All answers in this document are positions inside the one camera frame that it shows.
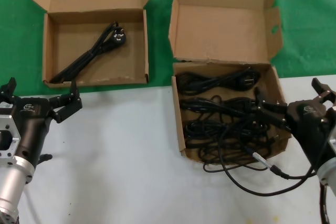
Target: robotic arm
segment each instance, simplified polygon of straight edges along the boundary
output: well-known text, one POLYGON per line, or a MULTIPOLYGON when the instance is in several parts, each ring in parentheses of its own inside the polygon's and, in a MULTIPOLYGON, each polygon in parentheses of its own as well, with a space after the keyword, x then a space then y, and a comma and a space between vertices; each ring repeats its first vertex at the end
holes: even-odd
POLYGON ((312 86, 318 96, 313 100, 274 104, 256 88, 256 115, 263 121, 293 134, 302 147, 320 183, 336 195, 336 92, 317 78, 312 86), (331 101, 326 110, 323 105, 331 101))
POLYGON ((33 179, 37 164, 52 158, 41 155, 52 119, 61 123, 82 108, 75 81, 69 94, 49 100, 17 97, 15 88, 14 78, 0 87, 0 165, 5 167, 0 182, 0 224, 16 223, 24 186, 33 179))

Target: green backdrop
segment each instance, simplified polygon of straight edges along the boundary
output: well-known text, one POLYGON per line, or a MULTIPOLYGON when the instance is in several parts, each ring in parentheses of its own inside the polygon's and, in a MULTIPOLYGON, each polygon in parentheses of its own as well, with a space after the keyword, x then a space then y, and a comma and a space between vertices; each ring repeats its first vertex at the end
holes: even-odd
MULTIPOLYGON (((82 92, 170 85, 167 38, 172 0, 150 0, 150 83, 82 88, 82 92)), ((277 0, 285 46, 272 60, 280 77, 336 74, 336 0, 277 0)), ((31 0, 0 0, 0 83, 15 77, 17 95, 55 94, 41 81, 44 10, 31 0)))

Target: box handle hole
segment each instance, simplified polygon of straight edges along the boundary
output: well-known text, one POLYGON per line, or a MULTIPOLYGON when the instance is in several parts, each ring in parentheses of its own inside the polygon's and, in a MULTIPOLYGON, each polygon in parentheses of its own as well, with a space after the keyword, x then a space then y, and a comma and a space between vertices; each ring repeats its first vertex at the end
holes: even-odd
POLYGON ((272 28, 272 34, 276 34, 279 30, 279 26, 278 25, 275 25, 273 28, 272 28))

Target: white table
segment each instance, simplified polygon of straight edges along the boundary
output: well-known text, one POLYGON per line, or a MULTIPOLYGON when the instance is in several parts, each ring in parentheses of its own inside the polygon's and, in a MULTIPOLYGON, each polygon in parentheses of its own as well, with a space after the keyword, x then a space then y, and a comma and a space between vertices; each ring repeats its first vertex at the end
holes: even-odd
MULTIPOLYGON (((287 102, 316 96, 311 77, 281 79, 287 102)), ((319 78, 336 89, 336 76, 319 78)), ((257 224, 320 223, 316 177, 284 195, 261 198, 237 188, 224 173, 208 174, 178 150, 171 87, 81 95, 83 109, 51 124, 43 153, 22 195, 21 224, 257 224)), ((290 175, 309 163, 295 139, 270 159, 290 175)), ((286 188, 269 171, 232 171, 261 192, 286 188)), ((328 191, 331 223, 336 197, 328 191)))

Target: open cardboard box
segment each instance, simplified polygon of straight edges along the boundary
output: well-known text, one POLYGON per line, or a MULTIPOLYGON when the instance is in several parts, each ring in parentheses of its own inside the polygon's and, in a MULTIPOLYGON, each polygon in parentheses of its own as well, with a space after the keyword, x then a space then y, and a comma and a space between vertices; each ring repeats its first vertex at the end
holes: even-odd
MULTIPOLYGON (((256 87, 270 101, 285 102, 276 69, 269 60, 282 48, 281 18, 275 0, 174 0, 169 40, 174 57, 189 62, 175 63, 172 77, 177 138, 182 155, 200 161, 197 149, 186 149, 183 123, 199 114, 180 110, 180 99, 190 97, 178 93, 175 75, 191 71, 219 76, 252 67, 261 78, 256 87)), ((237 92, 214 88, 198 95, 210 99, 218 94, 223 100, 235 97, 254 98, 253 89, 237 92)), ((269 137, 275 156, 286 149, 290 134, 271 127, 269 137)))
POLYGON ((126 43, 98 56, 76 78, 78 86, 147 83, 148 0, 34 0, 47 11, 44 22, 43 82, 49 80, 89 50, 112 22, 124 28, 126 43))

